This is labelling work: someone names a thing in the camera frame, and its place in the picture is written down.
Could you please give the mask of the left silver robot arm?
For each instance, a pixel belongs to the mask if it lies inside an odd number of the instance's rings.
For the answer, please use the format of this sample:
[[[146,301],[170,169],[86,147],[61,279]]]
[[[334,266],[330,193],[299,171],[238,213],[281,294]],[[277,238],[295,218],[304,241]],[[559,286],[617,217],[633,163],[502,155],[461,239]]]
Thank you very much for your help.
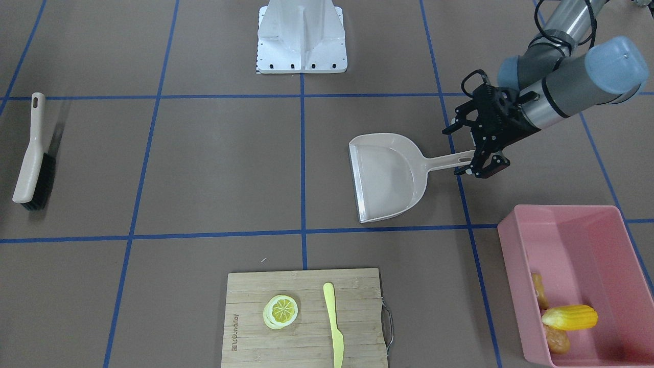
[[[489,178],[510,165],[506,147],[595,105],[624,103],[644,88],[648,65],[638,47],[617,36],[596,44],[597,19],[605,1],[562,1],[523,55],[504,60],[494,86],[465,91],[467,102],[443,130],[468,127],[474,150],[443,157],[455,175]]]

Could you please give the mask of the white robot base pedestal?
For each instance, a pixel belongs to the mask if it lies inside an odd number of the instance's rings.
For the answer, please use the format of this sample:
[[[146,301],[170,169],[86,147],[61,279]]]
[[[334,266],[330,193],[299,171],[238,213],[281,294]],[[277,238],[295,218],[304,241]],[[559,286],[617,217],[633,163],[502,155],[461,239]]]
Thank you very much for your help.
[[[259,9],[257,73],[345,73],[347,69],[341,7],[332,1],[270,1]]]

